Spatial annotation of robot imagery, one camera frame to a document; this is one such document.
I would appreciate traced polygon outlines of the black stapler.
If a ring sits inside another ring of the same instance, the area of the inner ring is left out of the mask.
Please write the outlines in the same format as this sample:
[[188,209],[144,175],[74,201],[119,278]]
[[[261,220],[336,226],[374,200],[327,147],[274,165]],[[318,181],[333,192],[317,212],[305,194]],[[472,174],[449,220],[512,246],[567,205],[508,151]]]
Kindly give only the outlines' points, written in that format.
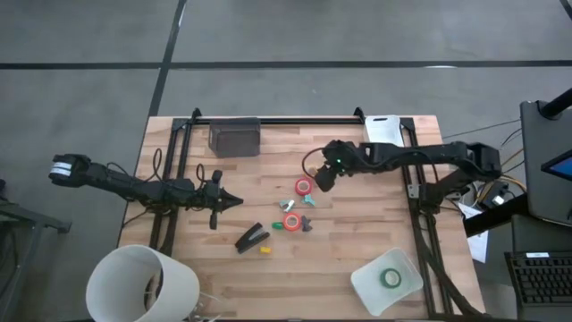
[[260,223],[256,223],[236,241],[235,248],[239,254],[242,254],[266,240],[269,236],[270,233]]

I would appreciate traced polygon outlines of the white rectangular plastic bin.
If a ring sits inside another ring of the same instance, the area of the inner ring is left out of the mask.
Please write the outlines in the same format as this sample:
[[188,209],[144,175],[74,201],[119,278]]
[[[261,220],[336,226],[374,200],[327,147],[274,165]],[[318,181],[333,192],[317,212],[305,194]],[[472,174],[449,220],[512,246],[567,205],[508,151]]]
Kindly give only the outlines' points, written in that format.
[[364,141],[390,143],[403,148],[400,118],[397,115],[367,116],[364,124]]

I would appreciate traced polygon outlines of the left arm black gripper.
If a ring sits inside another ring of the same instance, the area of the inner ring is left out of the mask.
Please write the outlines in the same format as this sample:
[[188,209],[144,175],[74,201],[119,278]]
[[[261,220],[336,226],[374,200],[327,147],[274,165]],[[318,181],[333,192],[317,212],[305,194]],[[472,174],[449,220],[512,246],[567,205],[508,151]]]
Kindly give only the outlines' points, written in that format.
[[211,230],[216,230],[218,225],[218,216],[220,213],[243,204],[243,199],[229,193],[225,188],[222,188],[220,181],[223,176],[221,170],[214,170],[210,180],[206,179],[206,172],[204,170],[197,170],[196,176],[199,180],[199,193],[203,199],[202,208],[209,208],[212,213],[209,219],[209,227]]

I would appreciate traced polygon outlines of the green tape roll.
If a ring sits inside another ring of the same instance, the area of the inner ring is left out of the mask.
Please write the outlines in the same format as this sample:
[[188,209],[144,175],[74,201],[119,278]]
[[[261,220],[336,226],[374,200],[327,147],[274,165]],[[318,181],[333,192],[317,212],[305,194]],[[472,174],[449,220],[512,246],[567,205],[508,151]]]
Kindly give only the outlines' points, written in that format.
[[380,282],[383,287],[395,289],[401,285],[402,277],[400,272],[395,268],[386,268],[380,274]]

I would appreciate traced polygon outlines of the black aluminium table frame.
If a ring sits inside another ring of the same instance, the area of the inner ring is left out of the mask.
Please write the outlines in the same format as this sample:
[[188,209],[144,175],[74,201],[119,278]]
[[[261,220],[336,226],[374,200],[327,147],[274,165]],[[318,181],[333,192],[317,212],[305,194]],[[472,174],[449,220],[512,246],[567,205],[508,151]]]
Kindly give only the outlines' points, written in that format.
[[[206,117],[199,109],[191,116],[158,116],[148,119],[145,143],[149,143],[151,130],[162,125],[168,132],[169,139],[164,144],[164,170],[161,178],[168,180],[172,173],[181,178],[186,171],[187,159],[191,147],[191,133],[198,126],[219,123],[229,130],[232,126],[245,126],[248,122],[260,123],[262,127],[286,126],[309,127],[319,126],[341,128],[354,126],[364,129],[366,118],[362,110],[357,108],[352,116],[252,116],[252,117]],[[434,183],[425,179],[425,165],[435,165],[435,157],[422,157],[416,163],[407,162],[400,167],[403,182],[407,188],[414,190],[407,194],[408,212],[412,221],[412,236],[416,245],[417,261],[420,273],[425,282],[423,294],[426,310],[430,319],[462,320],[485,318],[471,306],[469,300],[462,297],[449,277],[445,275],[440,242],[434,215],[439,212],[439,200]]]

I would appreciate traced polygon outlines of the white square plastic bin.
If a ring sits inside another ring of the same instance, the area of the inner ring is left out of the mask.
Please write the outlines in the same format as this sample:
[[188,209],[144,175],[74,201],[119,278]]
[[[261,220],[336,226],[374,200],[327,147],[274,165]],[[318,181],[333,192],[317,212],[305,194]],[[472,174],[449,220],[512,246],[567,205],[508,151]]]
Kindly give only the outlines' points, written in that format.
[[[380,274],[390,267],[397,269],[402,277],[401,285],[395,289],[385,288],[380,282]],[[350,281],[366,310],[375,317],[424,286],[415,265],[400,248],[388,250],[360,267],[350,275]]]

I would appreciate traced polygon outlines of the black pole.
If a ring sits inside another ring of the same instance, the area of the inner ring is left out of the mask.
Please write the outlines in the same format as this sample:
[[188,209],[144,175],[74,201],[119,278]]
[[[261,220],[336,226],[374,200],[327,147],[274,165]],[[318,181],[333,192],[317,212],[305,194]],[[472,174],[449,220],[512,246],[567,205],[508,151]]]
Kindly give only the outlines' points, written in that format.
[[572,106],[572,88],[566,90],[554,98],[551,102],[546,103],[539,109],[540,114],[549,120],[560,119],[564,110]]

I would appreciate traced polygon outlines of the grey computer case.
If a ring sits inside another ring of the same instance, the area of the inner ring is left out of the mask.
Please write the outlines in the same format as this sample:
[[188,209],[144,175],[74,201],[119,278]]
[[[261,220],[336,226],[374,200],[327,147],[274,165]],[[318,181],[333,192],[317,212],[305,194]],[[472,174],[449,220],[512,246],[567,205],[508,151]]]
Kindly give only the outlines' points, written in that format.
[[572,180],[545,173],[542,165],[572,150],[572,110],[558,120],[541,116],[535,102],[520,104],[529,211],[572,226]]

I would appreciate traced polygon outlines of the white cylindrical lampshade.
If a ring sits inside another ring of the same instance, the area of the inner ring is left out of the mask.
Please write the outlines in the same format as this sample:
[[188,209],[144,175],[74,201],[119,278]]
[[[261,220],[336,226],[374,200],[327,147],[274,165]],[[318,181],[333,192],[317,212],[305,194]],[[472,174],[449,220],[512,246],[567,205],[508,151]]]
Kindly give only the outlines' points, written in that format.
[[[159,272],[163,285],[147,309],[147,284]],[[88,280],[86,305],[96,322],[181,322],[198,304],[199,294],[190,267],[147,246],[128,245],[97,264]]]

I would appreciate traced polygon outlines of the orange red tape roll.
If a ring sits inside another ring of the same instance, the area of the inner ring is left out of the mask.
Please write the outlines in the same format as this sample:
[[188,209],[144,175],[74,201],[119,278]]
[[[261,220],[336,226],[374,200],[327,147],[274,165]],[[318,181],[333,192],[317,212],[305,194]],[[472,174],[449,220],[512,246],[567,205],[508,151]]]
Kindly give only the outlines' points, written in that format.
[[301,227],[302,220],[301,217],[295,213],[287,213],[282,220],[282,225],[285,230],[295,232]]

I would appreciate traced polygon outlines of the black side desk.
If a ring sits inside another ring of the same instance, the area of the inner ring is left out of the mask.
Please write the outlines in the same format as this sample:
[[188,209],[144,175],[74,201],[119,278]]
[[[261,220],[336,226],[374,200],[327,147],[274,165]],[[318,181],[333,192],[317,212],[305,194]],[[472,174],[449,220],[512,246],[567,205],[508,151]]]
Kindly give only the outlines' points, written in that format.
[[504,225],[510,222],[511,217],[514,215],[530,215],[526,193],[510,199],[500,206],[485,210],[478,215],[467,216],[463,221],[466,236],[472,237]]

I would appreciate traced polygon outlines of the black power adapter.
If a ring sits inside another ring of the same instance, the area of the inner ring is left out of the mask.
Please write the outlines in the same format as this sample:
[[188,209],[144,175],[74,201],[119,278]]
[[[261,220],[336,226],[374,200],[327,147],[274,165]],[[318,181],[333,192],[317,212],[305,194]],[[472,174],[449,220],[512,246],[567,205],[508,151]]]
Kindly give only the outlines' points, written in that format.
[[509,185],[506,182],[496,181],[487,183],[479,197],[479,207],[494,208],[499,206],[505,201],[504,195],[508,190]]

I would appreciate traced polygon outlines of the dark grey plastic bin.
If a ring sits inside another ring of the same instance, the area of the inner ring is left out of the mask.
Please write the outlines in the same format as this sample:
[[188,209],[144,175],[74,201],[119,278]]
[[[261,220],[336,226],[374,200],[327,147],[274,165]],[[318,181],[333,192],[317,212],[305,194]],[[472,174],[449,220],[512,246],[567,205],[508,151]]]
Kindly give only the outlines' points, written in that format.
[[208,144],[218,158],[256,157],[260,154],[261,121],[256,117],[214,120]]

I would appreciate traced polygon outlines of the black keyboard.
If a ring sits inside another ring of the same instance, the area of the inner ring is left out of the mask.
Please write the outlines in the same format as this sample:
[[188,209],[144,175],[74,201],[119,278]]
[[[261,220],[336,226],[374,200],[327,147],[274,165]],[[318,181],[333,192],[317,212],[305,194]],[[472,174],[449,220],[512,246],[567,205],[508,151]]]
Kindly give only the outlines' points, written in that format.
[[572,251],[505,252],[517,316],[572,322]]

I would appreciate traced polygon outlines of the black metal stand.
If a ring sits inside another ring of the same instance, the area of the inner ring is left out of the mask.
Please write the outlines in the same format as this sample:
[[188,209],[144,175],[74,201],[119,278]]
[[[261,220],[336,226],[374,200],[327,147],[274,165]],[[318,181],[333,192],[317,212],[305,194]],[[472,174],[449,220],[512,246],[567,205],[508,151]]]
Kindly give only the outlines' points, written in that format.
[[6,182],[0,179],[0,322],[8,322],[21,297],[21,290],[43,231],[53,228],[68,233],[72,223],[21,207],[4,196]]

